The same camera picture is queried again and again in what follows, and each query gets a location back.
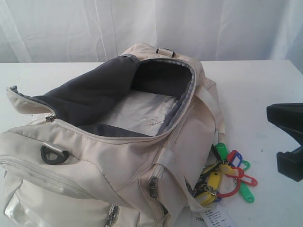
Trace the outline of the cream fabric duffel bag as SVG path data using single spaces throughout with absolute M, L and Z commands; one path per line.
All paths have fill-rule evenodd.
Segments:
M 177 99 L 155 136 L 99 121 L 131 91 Z M 216 83 L 200 61 L 136 44 L 40 96 L 7 89 L 31 123 L 0 135 L 3 214 L 20 227 L 171 227 L 202 213 L 194 188 L 225 138 Z

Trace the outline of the white paper hang tag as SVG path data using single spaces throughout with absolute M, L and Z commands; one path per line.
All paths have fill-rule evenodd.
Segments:
M 202 213 L 192 214 L 192 227 L 235 227 L 233 220 L 227 213 L 225 207 L 219 203 L 210 210 Z

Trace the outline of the colourful plastic key tags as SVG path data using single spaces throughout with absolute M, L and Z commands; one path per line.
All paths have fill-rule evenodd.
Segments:
M 258 182 L 254 177 L 245 174 L 250 169 L 250 163 L 244 160 L 237 150 L 229 151 L 222 142 L 212 145 L 211 152 L 216 162 L 203 168 L 194 188 L 193 196 L 198 203 L 207 207 L 237 193 L 246 202 L 253 203 L 255 197 L 249 187 L 257 186 Z M 220 192 L 222 180 L 233 181 L 234 188 L 230 192 Z

